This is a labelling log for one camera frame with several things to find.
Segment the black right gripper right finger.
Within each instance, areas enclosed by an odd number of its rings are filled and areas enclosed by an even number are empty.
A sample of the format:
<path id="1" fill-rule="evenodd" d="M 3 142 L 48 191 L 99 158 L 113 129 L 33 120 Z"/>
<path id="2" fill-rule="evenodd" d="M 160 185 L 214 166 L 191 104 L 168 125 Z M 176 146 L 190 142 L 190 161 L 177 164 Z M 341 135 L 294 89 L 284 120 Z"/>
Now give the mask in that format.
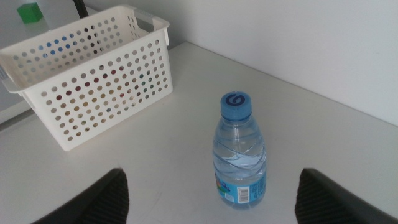
<path id="1" fill-rule="evenodd" d="M 397 218 L 367 203 L 313 168 L 300 174 L 295 203 L 298 223 L 391 223 Z"/>

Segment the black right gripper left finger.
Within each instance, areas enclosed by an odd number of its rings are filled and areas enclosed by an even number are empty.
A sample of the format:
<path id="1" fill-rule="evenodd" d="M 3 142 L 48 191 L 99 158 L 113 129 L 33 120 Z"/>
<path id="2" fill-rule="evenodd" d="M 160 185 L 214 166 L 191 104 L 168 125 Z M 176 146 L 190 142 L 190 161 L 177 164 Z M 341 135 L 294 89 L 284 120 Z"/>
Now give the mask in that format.
<path id="1" fill-rule="evenodd" d="M 127 222 L 129 189 L 121 168 L 113 168 L 82 193 L 36 223 L 120 223 Z"/>

